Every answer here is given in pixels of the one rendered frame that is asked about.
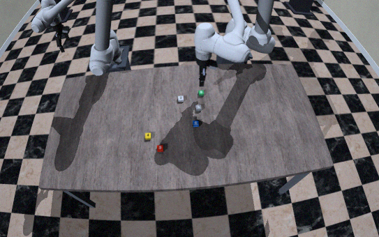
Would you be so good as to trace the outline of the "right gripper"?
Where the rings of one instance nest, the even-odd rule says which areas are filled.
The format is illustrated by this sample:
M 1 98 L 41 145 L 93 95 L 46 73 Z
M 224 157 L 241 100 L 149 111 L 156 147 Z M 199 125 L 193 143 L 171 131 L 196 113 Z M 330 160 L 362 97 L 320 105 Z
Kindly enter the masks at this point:
M 65 52 L 63 46 L 61 45 L 61 35 L 64 34 L 65 37 L 66 37 L 66 40 L 67 41 L 70 40 L 70 38 L 68 36 L 68 33 L 62 33 L 61 29 L 63 28 L 63 26 L 64 25 L 61 22 L 58 25 L 56 25 L 56 26 L 52 26 L 52 28 L 54 29 L 54 31 L 57 32 L 57 34 L 55 34 L 55 38 L 56 38 L 56 42 L 57 42 L 57 47 L 60 48 L 61 53 Z

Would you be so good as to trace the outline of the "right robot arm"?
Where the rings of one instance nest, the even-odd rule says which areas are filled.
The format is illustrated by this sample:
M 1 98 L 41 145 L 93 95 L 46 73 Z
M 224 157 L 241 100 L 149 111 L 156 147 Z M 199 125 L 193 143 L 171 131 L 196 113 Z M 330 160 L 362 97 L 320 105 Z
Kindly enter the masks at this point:
M 41 33 L 49 25 L 58 25 L 61 22 L 59 13 L 73 1 L 61 0 L 56 4 L 54 0 L 42 0 L 41 10 L 32 20 L 32 30 Z M 95 44 L 91 47 L 89 68 L 97 76 L 104 75 L 112 64 L 121 63 L 124 50 L 119 49 L 117 35 L 111 29 L 113 2 L 114 0 L 96 0 Z

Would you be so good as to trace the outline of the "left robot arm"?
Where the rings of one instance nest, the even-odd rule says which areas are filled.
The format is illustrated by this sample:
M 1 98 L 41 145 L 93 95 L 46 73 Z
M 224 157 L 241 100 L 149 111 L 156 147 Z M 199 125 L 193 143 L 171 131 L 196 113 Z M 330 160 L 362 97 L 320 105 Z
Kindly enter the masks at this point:
M 206 61 L 214 53 L 229 61 L 242 63 L 250 55 L 249 48 L 263 54 L 271 53 L 276 44 L 268 30 L 274 0 L 258 0 L 255 26 L 252 28 L 244 20 L 239 1 L 227 1 L 233 18 L 228 22 L 224 36 L 218 35 L 210 23 L 202 23 L 196 27 L 196 58 Z

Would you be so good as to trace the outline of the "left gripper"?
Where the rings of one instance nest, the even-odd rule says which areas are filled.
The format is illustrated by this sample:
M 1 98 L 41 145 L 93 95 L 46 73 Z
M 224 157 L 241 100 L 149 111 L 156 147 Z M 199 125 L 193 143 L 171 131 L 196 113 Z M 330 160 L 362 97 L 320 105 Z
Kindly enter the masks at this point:
M 202 61 L 202 60 L 199 60 L 196 58 L 196 63 L 199 65 L 199 69 L 200 69 L 200 83 L 199 85 L 200 86 L 204 86 L 204 82 L 205 82 L 205 77 L 206 77 L 206 69 L 207 69 L 207 66 L 209 65 L 210 63 L 210 59 L 209 60 L 206 60 L 206 61 Z M 201 82 L 202 81 L 202 82 Z

